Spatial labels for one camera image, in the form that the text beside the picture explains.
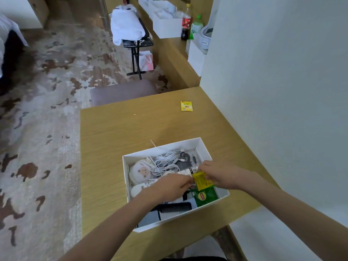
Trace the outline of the black folding luggage rack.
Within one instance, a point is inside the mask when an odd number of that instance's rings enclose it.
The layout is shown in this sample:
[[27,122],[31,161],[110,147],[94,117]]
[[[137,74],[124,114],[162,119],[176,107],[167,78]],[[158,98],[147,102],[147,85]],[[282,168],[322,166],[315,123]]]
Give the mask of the black folding luggage rack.
[[154,42],[150,37],[150,33],[141,18],[139,18],[139,22],[144,28],[145,36],[138,41],[123,40],[123,46],[124,48],[131,49],[132,53],[133,72],[127,73],[127,76],[137,74],[139,76],[139,79],[142,80],[142,74],[145,74],[146,71],[142,71],[140,69],[140,48],[152,47],[154,45]]

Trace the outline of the white round plush toy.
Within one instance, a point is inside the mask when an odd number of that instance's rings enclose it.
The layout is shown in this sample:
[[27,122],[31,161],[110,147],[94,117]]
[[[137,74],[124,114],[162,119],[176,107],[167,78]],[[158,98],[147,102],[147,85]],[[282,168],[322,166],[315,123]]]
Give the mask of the white round plush toy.
[[145,158],[137,161],[129,170],[129,179],[133,186],[154,179],[153,172],[156,165],[151,158]]

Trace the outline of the white folded towel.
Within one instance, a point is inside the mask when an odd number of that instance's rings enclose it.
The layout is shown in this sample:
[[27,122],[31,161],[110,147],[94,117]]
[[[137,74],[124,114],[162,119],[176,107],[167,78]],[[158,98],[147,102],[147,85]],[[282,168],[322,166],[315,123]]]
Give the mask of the white folded towel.
[[123,40],[138,41],[145,37],[145,29],[132,4],[117,6],[109,16],[112,39],[116,46],[120,46]]

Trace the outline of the black comb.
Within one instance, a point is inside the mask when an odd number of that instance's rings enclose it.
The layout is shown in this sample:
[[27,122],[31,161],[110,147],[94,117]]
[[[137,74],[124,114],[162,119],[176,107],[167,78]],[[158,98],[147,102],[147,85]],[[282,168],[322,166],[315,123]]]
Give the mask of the black comb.
[[150,212],[158,211],[160,213],[182,213],[192,210],[192,205],[190,202],[180,202],[180,203],[168,203],[159,204],[155,206]]

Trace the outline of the white square box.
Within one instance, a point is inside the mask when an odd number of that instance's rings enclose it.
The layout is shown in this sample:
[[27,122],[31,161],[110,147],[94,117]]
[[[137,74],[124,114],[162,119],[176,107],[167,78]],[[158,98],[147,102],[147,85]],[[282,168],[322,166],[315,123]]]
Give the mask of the white square box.
[[198,77],[201,77],[207,50],[198,47],[194,40],[187,40],[186,53],[188,54],[188,63]]

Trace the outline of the white cardboard box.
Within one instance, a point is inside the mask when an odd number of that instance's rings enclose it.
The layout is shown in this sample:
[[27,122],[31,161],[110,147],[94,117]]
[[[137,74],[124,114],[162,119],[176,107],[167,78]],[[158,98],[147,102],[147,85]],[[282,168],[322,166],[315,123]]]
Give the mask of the white cardboard box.
[[[198,167],[205,160],[212,160],[206,146],[204,145],[202,139],[193,138],[189,140],[183,140],[175,143],[170,143],[162,146],[155,146],[150,149],[143,151],[127,154],[123,156],[123,166],[124,166],[124,177],[126,184],[127,201],[130,202],[134,199],[145,187],[141,187],[139,184],[133,186],[129,179],[130,168],[139,160],[145,158],[151,158],[156,169],[153,172],[154,179],[161,177],[166,172],[178,172],[181,171],[176,165],[179,154],[181,152],[186,152],[191,157],[192,167]],[[163,202],[161,204],[168,203],[180,203],[180,202],[190,202],[192,205],[192,210],[182,213],[160,213],[158,211],[152,211],[145,215],[145,217],[136,225],[134,232],[141,233],[152,228],[158,227],[166,222],[172,221],[174,219],[189,215],[193,212],[197,212],[200,209],[212,206],[222,199],[229,197],[230,193],[227,189],[218,188],[214,185],[218,200],[211,202],[207,205],[197,207],[195,200],[192,196],[191,189],[196,188],[194,183],[191,187],[183,194],[182,197],[176,199],[172,202]]]

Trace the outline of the person's right hand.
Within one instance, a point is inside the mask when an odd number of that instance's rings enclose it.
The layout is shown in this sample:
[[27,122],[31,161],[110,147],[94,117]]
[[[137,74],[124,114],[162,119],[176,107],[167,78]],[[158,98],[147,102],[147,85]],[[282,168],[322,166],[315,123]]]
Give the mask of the person's right hand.
[[245,176],[249,171],[242,169],[231,163],[216,162],[218,166],[217,176],[213,181],[214,185],[224,189],[237,189],[242,188]]

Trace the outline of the white bed linen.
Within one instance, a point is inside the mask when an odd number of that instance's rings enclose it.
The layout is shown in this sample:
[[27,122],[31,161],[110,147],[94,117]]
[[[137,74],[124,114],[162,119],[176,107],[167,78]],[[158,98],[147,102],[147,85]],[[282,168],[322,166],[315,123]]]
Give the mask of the white bed linen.
[[16,41],[19,41],[19,45],[28,47],[28,43],[19,25],[5,15],[0,14],[0,79],[6,73],[6,71],[3,70],[3,66],[5,66],[5,54],[6,52],[10,52],[10,48],[13,48],[10,43],[15,43]]

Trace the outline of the person's left hand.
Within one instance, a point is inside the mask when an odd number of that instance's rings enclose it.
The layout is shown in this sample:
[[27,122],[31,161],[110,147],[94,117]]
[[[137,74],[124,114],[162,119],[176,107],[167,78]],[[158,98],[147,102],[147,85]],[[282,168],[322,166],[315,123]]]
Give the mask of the person's left hand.
[[158,203],[172,202],[183,196],[179,192],[178,174],[164,176],[150,187],[150,194]]

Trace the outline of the white electric kettle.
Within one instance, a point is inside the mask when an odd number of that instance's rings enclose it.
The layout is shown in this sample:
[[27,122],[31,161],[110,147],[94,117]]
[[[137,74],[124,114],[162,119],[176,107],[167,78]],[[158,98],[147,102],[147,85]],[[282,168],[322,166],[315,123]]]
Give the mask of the white electric kettle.
[[194,37],[194,42],[198,49],[202,51],[203,54],[207,54],[209,45],[212,38],[212,32],[214,30],[214,24],[216,20],[217,10],[212,12],[208,24],[202,28]]

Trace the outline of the green tea bag packet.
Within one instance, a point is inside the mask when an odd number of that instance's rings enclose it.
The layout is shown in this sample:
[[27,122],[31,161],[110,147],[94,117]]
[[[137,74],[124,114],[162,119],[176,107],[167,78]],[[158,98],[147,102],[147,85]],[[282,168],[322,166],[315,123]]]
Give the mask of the green tea bag packet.
[[216,194],[214,186],[211,186],[202,190],[198,190],[197,188],[194,188],[194,189],[191,189],[191,193],[197,207],[207,205],[219,199],[219,197]]

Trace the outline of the person's left forearm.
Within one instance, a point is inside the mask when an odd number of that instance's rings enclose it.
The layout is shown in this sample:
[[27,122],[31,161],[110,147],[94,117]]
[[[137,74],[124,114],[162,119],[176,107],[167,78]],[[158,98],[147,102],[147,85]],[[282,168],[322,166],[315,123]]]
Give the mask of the person's left forearm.
[[160,204],[163,191],[144,189],[81,239],[58,261],[110,261],[137,223]]

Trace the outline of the person's right forearm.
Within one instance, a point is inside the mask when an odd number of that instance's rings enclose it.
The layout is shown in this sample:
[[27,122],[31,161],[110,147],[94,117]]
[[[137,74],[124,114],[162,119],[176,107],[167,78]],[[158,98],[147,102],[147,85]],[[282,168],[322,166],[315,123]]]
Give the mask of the person's right forearm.
[[344,225],[255,172],[242,174],[238,188],[272,212],[322,261],[348,261],[348,228]]

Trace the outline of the grey upholstered stool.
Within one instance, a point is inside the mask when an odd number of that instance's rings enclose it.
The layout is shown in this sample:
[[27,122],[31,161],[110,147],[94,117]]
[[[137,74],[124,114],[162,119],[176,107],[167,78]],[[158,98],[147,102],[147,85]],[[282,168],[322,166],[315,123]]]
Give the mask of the grey upholstered stool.
[[90,90],[91,106],[102,106],[140,97],[156,95],[156,85],[149,80],[141,79],[106,87],[95,87]]

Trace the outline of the green tea bottle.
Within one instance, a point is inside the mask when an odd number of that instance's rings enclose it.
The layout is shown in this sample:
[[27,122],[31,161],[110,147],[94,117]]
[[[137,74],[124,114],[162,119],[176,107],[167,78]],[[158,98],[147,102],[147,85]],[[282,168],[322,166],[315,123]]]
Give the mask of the green tea bottle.
[[190,40],[194,39],[194,35],[199,33],[203,28],[201,17],[202,15],[198,14],[195,20],[193,21],[193,23],[191,24],[190,35],[189,35]]

